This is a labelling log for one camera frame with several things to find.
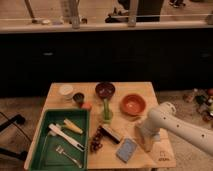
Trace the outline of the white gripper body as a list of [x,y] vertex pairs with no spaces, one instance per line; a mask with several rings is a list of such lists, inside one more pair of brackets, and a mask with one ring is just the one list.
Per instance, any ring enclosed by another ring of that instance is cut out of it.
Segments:
[[155,137],[159,136],[160,128],[149,120],[144,120],[136,123],[136,129],[141,137],[142,148],[145,152],[150,152],[153,148]]

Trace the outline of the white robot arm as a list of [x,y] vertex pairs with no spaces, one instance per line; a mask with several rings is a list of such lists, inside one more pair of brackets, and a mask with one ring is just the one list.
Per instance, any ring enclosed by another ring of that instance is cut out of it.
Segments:
[[213,131],[182,121],[174,116],[175,113],[176,108],[170,102],[161,103],[148,111],[146,118],[136,125],[142,148],[150,152],[154,137],[160,129],[165,129],[213,156]]

